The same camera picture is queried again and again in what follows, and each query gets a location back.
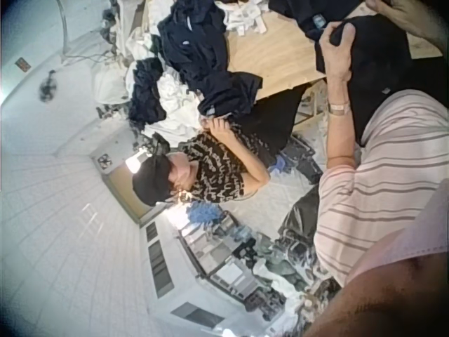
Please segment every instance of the woman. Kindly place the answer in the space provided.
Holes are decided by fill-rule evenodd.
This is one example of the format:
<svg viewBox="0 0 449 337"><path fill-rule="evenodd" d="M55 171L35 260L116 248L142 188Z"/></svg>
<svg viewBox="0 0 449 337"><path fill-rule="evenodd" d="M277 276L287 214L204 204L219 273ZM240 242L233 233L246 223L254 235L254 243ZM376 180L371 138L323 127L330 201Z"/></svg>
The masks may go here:
<svg viewBox="0 0 449 337"><path fill-rule="evenodd" d="M418 0L367 1L447 55L448 28ZM321 40L328 70L328 171L315 236L325 267L344 286L307 337L440 336L448 329L448 111L418 91L390 97L366 126L356 168L347 95L351 45Z"/></svg>
<svg viewBox="0 0 449 337"><path fill-rule="evenodd" d="M181 152L142 164L133 176L136 195L153 206L173 196L220 203L258 191L270 180L267 167L286 146L304 90L298 87L258 103L239 123L206 120L203 132Z"/></svg>

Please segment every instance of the hand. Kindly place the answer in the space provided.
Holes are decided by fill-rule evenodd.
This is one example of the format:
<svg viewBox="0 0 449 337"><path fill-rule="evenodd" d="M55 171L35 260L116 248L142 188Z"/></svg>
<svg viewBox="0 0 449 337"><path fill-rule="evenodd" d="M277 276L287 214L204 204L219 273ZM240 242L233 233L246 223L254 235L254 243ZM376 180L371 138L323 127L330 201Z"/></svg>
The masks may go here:
<svg viewBox="0 0 449 337"><path fill-rule="evenodd" d="M227 121L220 118L213 118L208 120L209 131L217 138L217 140L223 144L228 144L229 141L236 139L234 132L231 130L231 126Z"/></svg>
<svg viewBox="0 0 449 337"><path fill-rule="evenodd" d="M366 0L366 5L389 18L406 32L436 43L447 39L444 21L419 0L390 0L387 5L382 0Z"/></svg>
<svg viewBox="0 0 449 337"><path fill-rule="evenodd" d="M340 24L341 22L329 22L321 35L320 46L328 79L348 82L351 79L351 48L356 37L356 28L347 23L343 28L340 45L334 46L330 42L330 35Z"/></svg>

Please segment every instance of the light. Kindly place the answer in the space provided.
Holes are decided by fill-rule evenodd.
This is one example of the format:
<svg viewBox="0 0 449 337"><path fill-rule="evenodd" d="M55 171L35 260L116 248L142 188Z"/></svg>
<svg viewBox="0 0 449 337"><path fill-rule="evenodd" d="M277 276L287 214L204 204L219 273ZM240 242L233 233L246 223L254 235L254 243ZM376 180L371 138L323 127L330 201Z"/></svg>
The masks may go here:
<svg viewBox="0 0 449 337"><path fill-rule="evenodd" d="M237 337L231 329L223 330L222 337Z"/></svg>
<svg viewBox="0 0 449 337"><path fill-rule="evenodd" d="M187 215L187 207L190 204L177 204L164 211L168 221L178 230L184 228L190 221Z"/></svg>
<svg viewBox="0 0 449 337"><path fill-rule="evenodd" d="M131 157L125 160L126 166L128 167L129 171L131 171L132 174L137 173L140 169L140 161L137 157Z"/></svg>
<svg viewBox="0 0 449 337"><path fill-rule="evenodd" d="M137 173L142 165L142 162L151 155L147 155L145 149L141 149L138 153L134 154L132 157L129 157L125 160L126 166L132 174Z"/></svg>

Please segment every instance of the table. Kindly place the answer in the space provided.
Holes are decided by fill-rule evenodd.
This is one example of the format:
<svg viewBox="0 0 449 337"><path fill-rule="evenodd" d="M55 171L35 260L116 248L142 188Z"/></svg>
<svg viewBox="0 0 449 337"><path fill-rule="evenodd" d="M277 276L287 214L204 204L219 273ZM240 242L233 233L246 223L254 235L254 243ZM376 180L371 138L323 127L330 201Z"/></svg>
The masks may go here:
<svg viewBox="0 0 449 337"><path fill-rule="evenodd" d="M151 1L146 0L143 27L148 24ZM363 2L348 17L373 14ZM247 32L240 37L236 32L227 33L229 71L250 72L264 79L258 100L325 77L315 69L314 42L306 38L294 20L275 12L264 13L262 18L267 26L264 34ZM413 58L441 56L423 39L408 35L408 40Z"/></svg>

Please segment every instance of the bracelet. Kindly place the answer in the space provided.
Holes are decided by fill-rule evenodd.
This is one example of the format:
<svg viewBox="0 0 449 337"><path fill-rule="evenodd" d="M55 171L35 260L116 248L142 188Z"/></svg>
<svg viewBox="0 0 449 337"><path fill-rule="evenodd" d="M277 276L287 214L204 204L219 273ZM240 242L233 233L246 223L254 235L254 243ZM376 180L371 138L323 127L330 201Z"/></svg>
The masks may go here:
<svg viewBox="0 0 449 337"><path fill-rule="evenodd" d="M329 104L329 113L334 116L344 116L351 111L351 104Z"/></svg>

